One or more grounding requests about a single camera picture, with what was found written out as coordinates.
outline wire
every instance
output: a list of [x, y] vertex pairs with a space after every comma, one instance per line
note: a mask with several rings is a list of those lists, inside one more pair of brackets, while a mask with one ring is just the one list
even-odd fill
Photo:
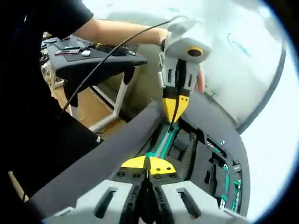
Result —
[[26, 194], [25, 194], [25, 192], [24, 192], [24, 193], [23, 193], [22, 202], [25, 202], [25, 199], [26, 199]]
[[70, 102], [73, 100], [73, 98], [76, 96], [76, 94], [79, 92], [80, 88], [83, 86], [83, 84], [87, 81], [87, 79], [97, 70], [98, 67], [100, 67], [119, 47], [121, 47], [122, 45], [124, 45], [125, 43], [129, 42], [130, 40], [132, 40], [133, 38], [135, 38], [136, 36], [150, 30], [150, 29], [153, 29], [153, 28], [156, 28], [156, 27], [159, 27], [159, 26], [162, 26], [164, 24], [167, 24], [167, 23], [170, 23], [171, 21], [173, 21], [174, 19], [178, 18], [178, 17], [181, 17], [181, 16], [176, 16], [174, 18], [172, 18], [171, 20], [169, 21], [165, 21], [165, 22], [162, 22], [162, 23], [159, 23], [157, 25], [154, 25], [152, 27], [148, 27], [136, 34], [134, 34], [133, 36], [129, 37], [128, 39], [124, 40], [122, 43], [120, 43], [119, 45], [117, 45], [115, 48], [113, 48], [107, 55], [106, 57], [104, 57], [104, 59], [99, 62], [95, 67], [94, 69], [84, 78], [84, 80], [81, 82], [81, 84], [78, 86], [78, 88], [74, 91], [74, 93], [72, 94], [71, 98], [66, 102], [66, 104], [64, 105], [59, 117], [65, 112], [66, 108], [68, 107], [68, 105], [70, 104]]
[[102, 130], [102, 131], [96, 131], [95, 134], [97, 134], [100, 137], [104, 137], [105, 136], [104, 130]]
[[119, 118], [119, 120], [121, 121], [121, 123], [122, 123], [123, 125], [126, 124], [126, 122], [125, 122], [123, 119], [120, 119], [120, 118]]

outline white wall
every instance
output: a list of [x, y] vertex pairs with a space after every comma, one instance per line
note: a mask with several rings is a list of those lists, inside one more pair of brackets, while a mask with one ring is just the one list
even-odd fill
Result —
[[[235, 119], [244, 121], [264, 96], [274, 76], [281, 44], [272, 38], [260, 17], [235, 2], [204, 2], [205, 22], [217, 36], [203, 65], [206, 84], [215, 100]], [[248, 52], [244, 54], [236, 41]]]
[[290, 48], [271, 99], [242, 134], [250, 168], [248, 217], [255, 220], [277, 200], [289, 183], [299, 143], [299, 81]]

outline black mat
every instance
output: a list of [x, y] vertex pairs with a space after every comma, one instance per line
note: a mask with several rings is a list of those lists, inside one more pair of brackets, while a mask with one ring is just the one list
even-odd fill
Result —
[[59, 39], [57, 37], [53, 37], [53, 38], [43, 40], [43, 43], [49, 43], [50, 44], [50, 43], [55, 43], [57, 41], [59, 41]]
[[81, 47], [84, 46], [85, 44], [77, 41], [76, 39], [69, 39], [69, 40], [65, 40], [65, 41], [57, 41], [56, 43], [54, 43], [54, 45], [59, 49], [59, 50], [64, 50], [67, 47]]
[[81, 52], [75, 55], [64, 55], [64, 58], [68, 62], [74, 62], [84, 59], [91, 59], [91, 58], [97, 58], [97, 57], [105, 57], [107, 54], [103, 51], [96, 50], [96, 49], [89, 49], [90, 50], [90, 56], [82, 56]]

